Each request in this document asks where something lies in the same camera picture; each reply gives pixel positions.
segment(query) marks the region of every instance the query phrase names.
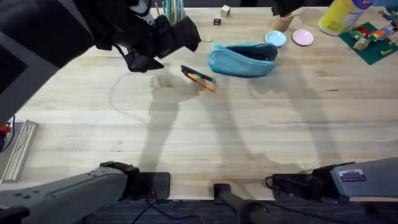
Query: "black cable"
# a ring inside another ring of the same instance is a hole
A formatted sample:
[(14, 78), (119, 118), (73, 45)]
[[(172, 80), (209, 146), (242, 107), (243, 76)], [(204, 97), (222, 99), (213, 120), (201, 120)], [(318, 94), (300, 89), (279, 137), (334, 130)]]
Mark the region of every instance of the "black cable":
[(348, 222), (344, 222), (344, 221), (340, 221), (340, 220), (335, 220), (335, 219), (329, 218), (329, 217), (323, 217), (321, 215), (314, 215), (314, 214), (311, 214), (311, 213), (299, 211), (299, 210), (296, 210), (296, 209), (293, 209), (293, 208), (287, 208), (287, 207), (285, 207), (283, 205), (278, 205), (278, 204), (276, 204), (274, 202), (269, 202), (269, 201), (262, 201), (262, 202), (263, 203), (268, 203), (268, 204), (270, 204), (272, 206), (275, 206), (277, 208), (286, 210), (288, 212), (298, 213), (298, 214), (305, 215), (305, 216), (308, 216), (308, 217), (317, 218), (317, 219), (323, 220), (323, 221), (328, 221), (328, 222), (333, 222), (333, 223), (340, 223), (340, 224), (347, 224), (348, 223)]
[(147, 202), (147, 204), (150, 207), (152, 207), (154, 210), (159, 212), (161, 215), (163, 215), (165, 217), (168, 217), (170, 219), (180, 221), (180, 220), (184, 220), (184, 219), (188, 219), (188, 218), (198, 218), (201, 221), (202, 224), (206, 224), (205, 219), (199, 214), (196, 214), (196, 215), (184, 215), (184, 216), (181, 216), (181, 217), (174, 217), (172, 215), (169, 215), (169, 214), (165, 213), (163, 210), (161, 210), (160, 208), (156, 207), (154, 204), (149, 203), (148, 200), (146, 200), (146, 202)]
[(266, 177), (266, 180), (265, 180), (266, 186), (267, 186), (269, 189), (271, 189), (271, 190), (275, 190), (275, 188), (274, 188), (273, 186), (271, 186), (271, 185), (268, 184), (268, 180), (270, 180), (270, 179), (272, 179), (272, 176)]
[(138, 216), (134, 219), (134, 221), (132, 221), (131, 224), (135, 224), (135, 223), (138, 221), (138, 219), (140, 219), (140, 217), (141, 217), (143, 214), (145, 214), (150, 208), (151, 208), (150, 205), (148, 205), (146, 208), (144, 208), (144, 209), (138, 214)]
[(14, 136), (15, 136), (15, 115), (12, 117), (12, 136), (10, 141), (8, 142), (7, 146), (4, 147), (3, 150), (1, 150), (0, 152), (4, 152), (12, 143), (12, 141), (14, 140)]

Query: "cup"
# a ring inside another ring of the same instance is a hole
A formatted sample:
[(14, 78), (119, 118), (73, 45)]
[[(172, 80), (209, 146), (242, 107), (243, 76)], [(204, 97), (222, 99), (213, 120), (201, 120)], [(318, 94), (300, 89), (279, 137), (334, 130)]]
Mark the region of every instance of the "cup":
[(277, 30), (279, 32), (285, 32), (287, 31), (287, 28), (289, 28), (292, 21), (293, 17), (288, 19), (284, 19), (283, 17), (278, 17), (274, 26), (274, 30)]

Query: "small cube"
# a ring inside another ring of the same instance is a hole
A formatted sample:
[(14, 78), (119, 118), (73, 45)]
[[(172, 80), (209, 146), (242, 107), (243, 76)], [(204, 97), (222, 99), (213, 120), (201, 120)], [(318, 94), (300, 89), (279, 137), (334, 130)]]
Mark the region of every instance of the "small cube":
[(213, 25), (221, 25), (221, 16), (220, 15), (216, 15), (213, 19)]
[(225, 5), (221, 8), (221, 16), (227, 18), (231, 14), (231, 7)]
[(354, 49), (365, 50), (369, 46), (370, 42), (370, 40), (362, 37), (354, 44)]

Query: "pink plate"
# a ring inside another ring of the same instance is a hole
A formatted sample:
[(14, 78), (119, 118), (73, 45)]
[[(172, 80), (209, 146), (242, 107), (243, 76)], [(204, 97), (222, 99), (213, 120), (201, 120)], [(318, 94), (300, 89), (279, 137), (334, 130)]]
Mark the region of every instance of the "pink plate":
[(313, 35), (310, 31), (298, 29), (293, 33), (293, 40), (301, 46), (308, 46), (313, 42)]

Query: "teal pouch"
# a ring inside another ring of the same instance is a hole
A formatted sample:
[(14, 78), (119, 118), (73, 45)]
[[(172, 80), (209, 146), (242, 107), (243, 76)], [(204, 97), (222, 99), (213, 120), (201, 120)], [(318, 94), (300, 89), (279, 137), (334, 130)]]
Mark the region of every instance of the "teal pouch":
[(242, 78), (263, 77), (276, 67), (278, 49), (273, 44), (215, 45), (208, 61), (211, 71)]

